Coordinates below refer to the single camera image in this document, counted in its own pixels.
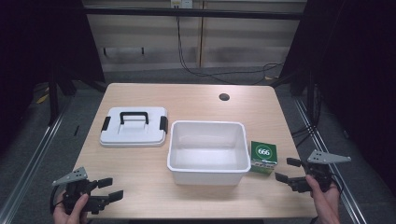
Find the white storage box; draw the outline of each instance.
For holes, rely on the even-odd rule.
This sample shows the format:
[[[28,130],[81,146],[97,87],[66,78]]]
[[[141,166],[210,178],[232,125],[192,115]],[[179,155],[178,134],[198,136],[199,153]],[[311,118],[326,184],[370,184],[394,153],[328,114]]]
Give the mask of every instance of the white storage box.
[[[160,147],[168,129],[166,116],[163,107],[112,107],[100,143],[103,147]]]
[[[176,184],[237,185],[250,170],[245,127],[239,122],[175,121],[167,165]]]

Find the black cable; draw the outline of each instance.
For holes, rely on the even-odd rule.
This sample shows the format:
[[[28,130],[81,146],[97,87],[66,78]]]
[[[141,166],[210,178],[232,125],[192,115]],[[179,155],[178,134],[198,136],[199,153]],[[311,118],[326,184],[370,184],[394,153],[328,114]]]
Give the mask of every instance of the black cable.
[[[183,48],[182,48],[182,44],[181,44],[181,37],[180,37],[180,18],[177,17],[177,40],[178,40],[178,56],[179,56],[179,61],[181,66],[189,73],[198,76],[198,77],[212,77],[215,80],[221,81],[221,82],[225,82],[227,84],[232,84],[232,85],[239,85],[238,83],[232,83],[230,81],[226,81],[224,79],[218,78],[216,76],[219,75],[231,75],[231,74],[254,74],[254,73],[260,73],[263,72],[263,76],[262,78],[260,78],[260,80],[251,83],[251,84],[246,84],[246,85],[257,85],[260,82],[262,82],[265,79],[265,71],[274,69],[280,65],[283,65],[283,63],[268,63],[266,65],[264,65],[262,67],[261,70],[256,70],[256,71],[243,71],[243,72],[238,72],[238,71],[234,71],[234,72],[222,72],[222,73],[214,73],[214,74],[206,74],[206,73],[200,73],[200,72],[193,72],[190,70],[190,68],[186,65],[186,62],[184,61],[184,56],[183,56]]]
[[[53,205],[53,206],[56,207],[56,205],[58,205],[58,204],[60,204],[60,203],[63,203],[63,202],[64,202],[64,200],[61,200],[60,202],[56,203],[56,204]]]
[[[345,188],[345,183],[344,183],[344,181],[341,180],[341,177],[339,175],[333,174],[333,173],[331,173],[331,175],[335,175],[335,177],[337,177],[337,179],[339,180],[339,181],[335,181],[335,179],[333,179],[332,181],[337,186],[338,191],[340,191],[340,196],[341,196],[341,194],[343,194],[343,191],[344,191],[344,188]]]
[[[300,134],[295,134],[294,136],[293,136],[293,138],[298,138],[298,137],[301,137],[301,136],[303,136],[303,135],[306,135],[307,133],[311,133],[308,129],[306,129],[306,130],[304,130],[304,132],[303,133],[300,133]]]
[[[314,120],[312,120],[312,123],[314,126],[318,127],[319,123],[319,118],[320,118],[320,112],[321,112],[321,104],[322,104],[322,95],[318,89],[318,86],[316,86],[316,106],[315,106],[315,112],[314,112]]]
[[[291,133],[291,136],[293,136],[293,138],[294,138],[294,137],[296,137],[296,136],[294,136],[294,135],[297,134],[297,133],[306,133],[306,132],[310,132],[310,131],[313,130],[313,129],[314,129],[314,127],[312,127],[312,126],[303,127],[303,128],[301,128],[301,129],[299,129],[299,130],[297,130],[297,131]]]
[[[311,219],[311,221],[309,222],[309,224],[315,224],[317,222],[319,217],[314,217]]]
[[[55,197],[55,193],[56,193],[56,190],[58,189],[58,187],[59,187],[59,186],[55,186],[55,187],[53,188],[53,190],[52,190],[51,195],[50,195],[50,199],[49,199],[49,211],[50,211],[51,214],[53,214],[53,211],[55,210],[55,206],[58,205],[58,203],[57,203],[57,204],[53,204],[53,199],[54,199],[54,197]]]
[[[299,147],[300,144],[302,144],[310,135],[311,135],[311,133],[307,134],[303,140],[301,140],[298,144],[296,144],[296,147]]]

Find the wooden table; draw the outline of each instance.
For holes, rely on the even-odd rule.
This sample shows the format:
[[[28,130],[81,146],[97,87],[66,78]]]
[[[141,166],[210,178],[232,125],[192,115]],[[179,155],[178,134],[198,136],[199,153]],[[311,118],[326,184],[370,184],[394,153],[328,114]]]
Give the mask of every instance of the wooden table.
[[[227,93],[228,101],[219,95]],[[103,122],[111,107],[162,106],[168,111],[169,130],[162,147],[110,148],[100,145]],[[171,124],[175,120],[238,121],[247,142],[277,146],[276,171],[304,176],[288,166],[298,158],[274,89],[259,86],[111,84],[98,109],[75,168],[84,166],[90,180],[113,177],[113,185],[92,195],[123,189],[124,198],[111,203],[98,218],[275,218],[315,217],[309,193],[291,191],[270,175],[246,174],[237,186],[179,186],[166,166]]]

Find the human hand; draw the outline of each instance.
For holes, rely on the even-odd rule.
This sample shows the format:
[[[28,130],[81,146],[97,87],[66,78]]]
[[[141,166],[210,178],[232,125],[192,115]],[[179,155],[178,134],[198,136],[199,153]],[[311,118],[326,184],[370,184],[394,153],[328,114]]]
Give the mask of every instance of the human hand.
[[[311,197],[314,199],[315,208],[317,209],[318,223],[340,223],[338,215],[340,192],[337,186],[332,182],[329,190],[323,193],[318,181],[312,175],[307,175],[305,179],[312,189]]]
[[[58,195],[57,205],[53,211],[53,220],[55,224],[80,224],[87,223],[88,213],[81,213],[85,204],[88,201],[88,194],[83,194],[76,202],[76,205],[70,215],[67,215],[64,210],[64,204],[61,201],[64,199],[64,192]]]

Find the box lid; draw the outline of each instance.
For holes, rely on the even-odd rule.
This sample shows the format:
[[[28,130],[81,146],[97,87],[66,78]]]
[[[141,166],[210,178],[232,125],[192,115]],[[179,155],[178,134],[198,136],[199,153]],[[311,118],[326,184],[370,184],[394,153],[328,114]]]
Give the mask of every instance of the box lid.
[[[160,147],[167,133],[166,116],[163,107],[112,107],[100,143],[103,147]]]

